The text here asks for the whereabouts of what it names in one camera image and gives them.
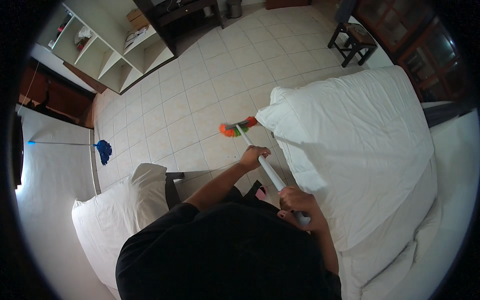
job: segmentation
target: green bristles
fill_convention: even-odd
[[[248,127],[243,127],[243,126],[240,126],[240,128],[243,130],[243,132],[247,132],[248,129],[249,129]],[[239,131],[238,128],[235,127],[235,128],[233,129],[233,132],[235,132],[235,137],[241,136],[241,133],[240,133],[240,131]]]

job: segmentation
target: mop handle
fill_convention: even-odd
[[[29,144],[29,145],[35,145],[35,144],[57,144],[57,145],[93,146],[93,147],[96,146],[96,144],[51,143],[51,142],[32,142],[32,141],[27,142],[27,144]]]
[[[248,136],[243,132],[242,128],[237,125],[237,129],[240,131],[243,139],[245,140],[245,142],[248,144],[248,146],[253,146],[252,142],[250,141],[250,139],[248,138]],[[260,162],[260,164],[262,165],[262,167],[264,168],[265,172],[267,173],[268,177],[270,178],[270,180],[273,182],[273,184],[275,185],[276,189],[278,191],[281,191],[284,187],[285,187],[285,184],[283,183],[283,180],[279,177],[279,175],[275,172],[275,170],[272,168],[272,166],[268,163],[268,161],[266,161],[266,159],[263,157],[263,155],[260,155],[258,157],[258,161]],[[304,213],[304,212],[300,212],[300,211],[294,211],[293,212],[293,215],[295,216],[295,218],[297,219],[297,222],[300,224],[300,225],[307,225],[308,223],[310,223],[310,217]]]

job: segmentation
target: pink slipper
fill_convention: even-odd
[[[257,197],[258,200],[265,200],[267,198],[267,187],[262,185],[260,188],[258,188],[255,197]]]

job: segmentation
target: black shirt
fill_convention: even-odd
[[[123,245],[121,298],[341,299],[317,241],[277,212],[256,199],[175,206]]]

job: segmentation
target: wooden drawer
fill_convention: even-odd
[[[170,12],[167,15],[164,15],[163,17],[160,18],[159,23],[160,26],[165,26],[166,24],[177,20],[178,18],[181,18],[191,12],[195,12],[197,10],[201,10],[204,7],[214,5],[216,4],[216,0],[198,0],[193,3],[190,3],[188,5],[185,5],[179,9],[176,9],[172,12]]]

